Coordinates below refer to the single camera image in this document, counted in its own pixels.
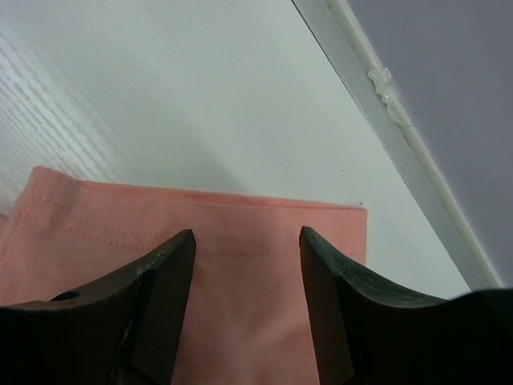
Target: table surface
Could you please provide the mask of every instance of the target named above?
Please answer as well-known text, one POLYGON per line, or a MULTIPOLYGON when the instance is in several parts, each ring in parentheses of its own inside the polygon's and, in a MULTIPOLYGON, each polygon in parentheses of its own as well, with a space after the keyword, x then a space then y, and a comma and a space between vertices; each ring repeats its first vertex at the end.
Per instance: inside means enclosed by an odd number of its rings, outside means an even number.
POLYGON ((289 0, 0 0, 0 211, 32 167, 369 211, 367 265, 468 291, 289 0))

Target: white table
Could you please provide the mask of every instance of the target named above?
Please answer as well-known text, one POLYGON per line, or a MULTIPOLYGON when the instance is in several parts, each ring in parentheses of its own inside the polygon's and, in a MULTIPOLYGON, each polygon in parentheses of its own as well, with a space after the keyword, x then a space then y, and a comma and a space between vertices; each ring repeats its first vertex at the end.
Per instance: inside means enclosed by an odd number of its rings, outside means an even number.
POLYGON ((0 211, 33 166, 356 205, 368 266, 468 291, 289 0, 0 0, 0 211))

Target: gray panel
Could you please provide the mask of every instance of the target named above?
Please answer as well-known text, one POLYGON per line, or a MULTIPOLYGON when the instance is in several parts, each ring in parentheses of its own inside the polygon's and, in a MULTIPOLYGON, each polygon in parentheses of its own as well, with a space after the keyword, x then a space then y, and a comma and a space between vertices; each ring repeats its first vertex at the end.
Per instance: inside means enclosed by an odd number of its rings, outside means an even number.
POLYGON ((513 285, 513 2, 349 3, 492 263, 513 285))

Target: pink towel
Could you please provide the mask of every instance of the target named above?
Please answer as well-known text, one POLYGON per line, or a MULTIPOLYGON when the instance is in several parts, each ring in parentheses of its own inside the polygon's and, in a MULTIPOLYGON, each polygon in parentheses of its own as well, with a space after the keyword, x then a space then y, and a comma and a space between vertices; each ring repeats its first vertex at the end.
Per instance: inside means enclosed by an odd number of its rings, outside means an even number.
POLYGON ((196 264, 172 383, 314 385, 303 225, 364 262, 363 209, 101 184, 35 168, 9 220, 0 218, 0 305, 51 299, 192 229, 196 264))

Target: folded fabric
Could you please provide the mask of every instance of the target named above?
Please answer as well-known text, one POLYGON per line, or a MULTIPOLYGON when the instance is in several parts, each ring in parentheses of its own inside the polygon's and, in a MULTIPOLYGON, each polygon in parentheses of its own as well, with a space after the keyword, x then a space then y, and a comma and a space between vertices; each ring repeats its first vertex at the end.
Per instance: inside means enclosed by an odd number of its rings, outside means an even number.
POLYGON ((303 225, 364 262, 363 209, 102 184, 35 168, 8 221, 0 219, 0 305, 49 300, 192 229, 196 262, 172 383, 313 385, 303 225))

